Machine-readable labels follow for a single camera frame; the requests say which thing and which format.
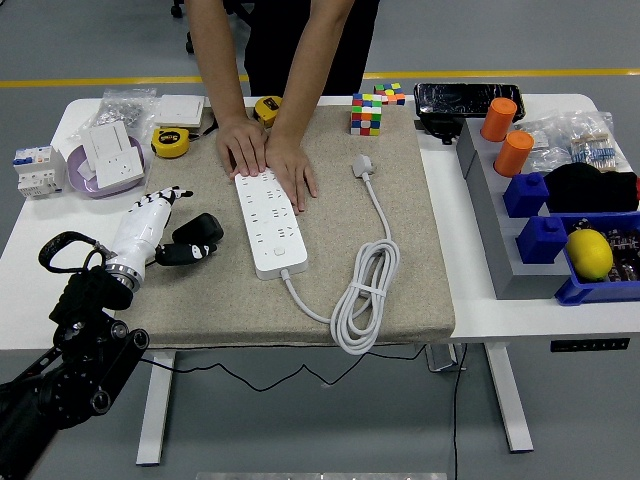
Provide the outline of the person's right hand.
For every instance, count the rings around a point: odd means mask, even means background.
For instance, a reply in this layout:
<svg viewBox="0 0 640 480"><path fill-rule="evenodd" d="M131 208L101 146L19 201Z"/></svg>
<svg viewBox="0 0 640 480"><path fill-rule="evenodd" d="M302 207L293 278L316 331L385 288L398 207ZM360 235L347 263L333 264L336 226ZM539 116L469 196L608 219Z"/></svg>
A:
<svg viewBox="0 0 640 480"><path fill-rule="evenodd" d="M247 116L219 120L216 147L226 174L257 176L267 166L267 132L262 125Z"/></svg>

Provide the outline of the person's left hand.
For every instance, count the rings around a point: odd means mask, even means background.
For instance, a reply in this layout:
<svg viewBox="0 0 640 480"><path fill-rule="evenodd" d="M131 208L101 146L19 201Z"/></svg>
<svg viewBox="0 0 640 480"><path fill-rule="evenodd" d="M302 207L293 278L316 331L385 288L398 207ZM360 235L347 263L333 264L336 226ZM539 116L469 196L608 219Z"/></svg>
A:
<svg viewBox="0 0 640 480"><path fill-rule="evenodd" d="M306 197L318 196L318 186L302 138L271 133L266 142L266 163L275 173L296 214L306 210Z"/></svg>

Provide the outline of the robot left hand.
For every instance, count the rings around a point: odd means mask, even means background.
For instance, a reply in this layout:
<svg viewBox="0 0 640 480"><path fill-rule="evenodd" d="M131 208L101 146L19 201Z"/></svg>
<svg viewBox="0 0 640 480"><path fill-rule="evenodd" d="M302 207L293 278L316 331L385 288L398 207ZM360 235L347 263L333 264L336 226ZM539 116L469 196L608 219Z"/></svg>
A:
<svg viewBox="0 0 640 480"><path fill-rule="evenodd" d="M212 254L224 231L219 221L202 213L172 233L172 242L160 243L173 204L193 193L178 186L144 195L123 216L106 263L110 271L143 280L147 262L162 266L190 265Z"/></svg>

